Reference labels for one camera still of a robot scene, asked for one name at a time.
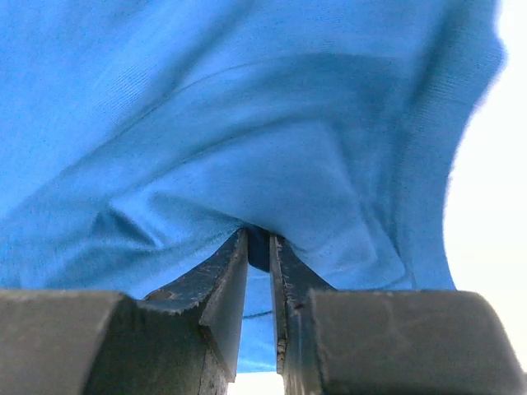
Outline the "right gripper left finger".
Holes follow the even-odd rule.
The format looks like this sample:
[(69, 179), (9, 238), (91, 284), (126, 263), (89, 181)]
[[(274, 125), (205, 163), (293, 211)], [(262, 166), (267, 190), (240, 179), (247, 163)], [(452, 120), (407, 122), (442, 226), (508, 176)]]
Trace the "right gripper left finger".
[(143, 300), (3, 290), (2, 393), (225, 393), (236, 377), (247, 269), (239, 230)]

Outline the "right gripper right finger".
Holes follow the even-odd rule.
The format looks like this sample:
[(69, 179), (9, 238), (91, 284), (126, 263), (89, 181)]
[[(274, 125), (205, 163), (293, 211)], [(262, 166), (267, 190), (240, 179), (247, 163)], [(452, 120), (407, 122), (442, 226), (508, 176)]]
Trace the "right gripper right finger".
[(287, 394), (523, 394), (497, 313), (452, 290), (336, 290), (280, 236), (269, 247)]

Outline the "blue polo t shirt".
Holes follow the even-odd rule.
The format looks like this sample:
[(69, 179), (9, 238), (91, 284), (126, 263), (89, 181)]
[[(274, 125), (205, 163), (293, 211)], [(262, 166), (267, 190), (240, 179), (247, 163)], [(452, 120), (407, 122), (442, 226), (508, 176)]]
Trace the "blue polo t shirt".
[(451, 290), (455, 152), (494, 1), (4, 1), (1, 285), (142, 298), (245, 227), (239, 369), (276, 357), (268, 234), (332, 286)]

